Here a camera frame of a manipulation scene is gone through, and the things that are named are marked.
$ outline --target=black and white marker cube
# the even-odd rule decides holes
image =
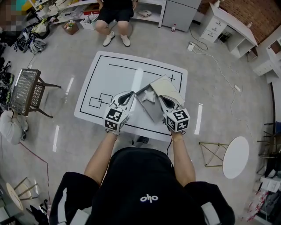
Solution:
[[[126,124],[128,117],[126,112],[108,106],[104,113],[104,126],[110,130],[119,131]]]
[[[166,114],[166,125],[174,132],[188,129],[190,116],[186,109],[179,109]]]

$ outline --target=white sneaker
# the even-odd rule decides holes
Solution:
[[[126,46],[126,47],[130,47],[131,46],[131,42],[130,42],[130,39],[127,37],[127,35],[120,35],[121,36],[121,39],[123,41],[123,44]]]
[[[108,46],[113,38],[115,38],[115,34],[114,34],[113,31],[111,31],[110,34],[108,34],[106,36],[106,39],[104,40],[103,46],[104,47]]]

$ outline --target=gold metal stand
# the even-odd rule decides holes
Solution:
[[[217,145],[218,147],[216,148],[215,152],[212,152],[210,149],[208,149],[205,145]],[[229,146],[229,145],[226,145],[226,144],[220,144],[220,143],[210,143],[210,142],[199,142],[199,145],[201,147],[201,150],[202,150],[202,155],[203,155],[203,159],[204,159],[204,162],[205,162],[205,167],[222,167],[223,165],[215,165],[215,166],[209,166],[210,162],[212,161],[212,159],[214,158],[214,156],[216,156],[218,159],[220,159],[222,162],[223,160],[221,158],[219,158],[216,153],[218,152],[219,148],[222,146],[225,150],[227,148],[225,148],[225,146]],[[205,160],[205,157],[204,157],[204,153],[203,153],[203,149],[202,149],[202,146],[207,149],[208,151],[210,151],[213,155],[212,157],[209,159],[209,161],[206,163],[206,160]]]
[[[21,182],[19,182],[19,184],[14,188],[14,190],[16,190],[27,178],[24,178]],[[38,185],[37,183],[35,185],[32,185],[30,188],[26,189],[23,193],[20,193],[18,195],[18,197],[22,196],[23,194],[27,193],[28,191],[30,191],[32,188],[34,188],[36,185]],[[31,199],[36,199],[37,197],[32,197],[32,195],[30,196],[30,198],[25,198],[25,199],[20,199],[21,201],[24,200],[31,200]]]

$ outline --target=gray tiled floor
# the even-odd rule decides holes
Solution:
[[[45,82],[62,86],[61,90],[46,89],[41,107],[54,118],[47,118],[37,112],[30,113],[27,118],[29,132],[23,143],[48,162],[50,199],[53,199],[66,171],[83,173],[89,158],[104,136],[101,126],[75,118],[73,113],[96,52],[111,51],[151,58],[188,70],[185,106],[192,120],[184,139],[196,169],[197,180],[217,184],[236,216],[241,216],[255,180],[260,150],[256,141],[263,135],[263,124],[271,122],[273,118],[271,92],[266,79],[255,75],[245,58],[235,59],[225,44],[207,44],[208,54],[218,60],[231,85],[236,84],[243,89],[242,93],[236,92],[232,105],[234,116],[247,122],[239,121],[231,114],[233,91],[220,74],[214,60],[206,55],[186,51],[188,42],[194,41],[190,33],[172,33],[169,28],[159,29],[155,24],[142,22],[133,22],[133,27],[131,47],[124,47],[120,38],[116,37],[104,48],[103,38],[94,31],[80,28],[76,34],[70,36],[61,26],[57,26],[46,39],[46,50],[35,56],[31,62],[33,69],[42,72]],[[191,28],[196,35],[197,26],[192,25]],[[15,52],[13,48],[9,48],[4,57],[12,61],[11,71],[17,75],[21,68],[27,67],[32,54]],[[74,81],[68,95],[65,95],[71,77],[74,77]],[[200,134],[195,135],[199,103],[203,104],[202,123]],[[57,149],[54,152],[53,142],[57,126],[59,133]],[[224,177],[221,168],[204,167],[199,141],[229,143],[237,136],[247,138],[250,146],[248,164],[237,178],[229,180]],[[152,142],[163,151],[167,148],[167,143]],[[2,150],[0,171],[3,179],[13,185],[26,176],[36,179],[40,184],[41,198],[48,198],[47,165],[22,145],[12,146],[4,139]],[[172,150],[169,150],[169,156],[173,157]]]

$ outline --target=brick wall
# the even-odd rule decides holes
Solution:
[[[198,11],[205,14],[209,2],[216,0],[202,0]],[[220,5],[245,25],[253,23],[251,31],[258,44],[281,25],[281,9],[275,0],[224,0]]]

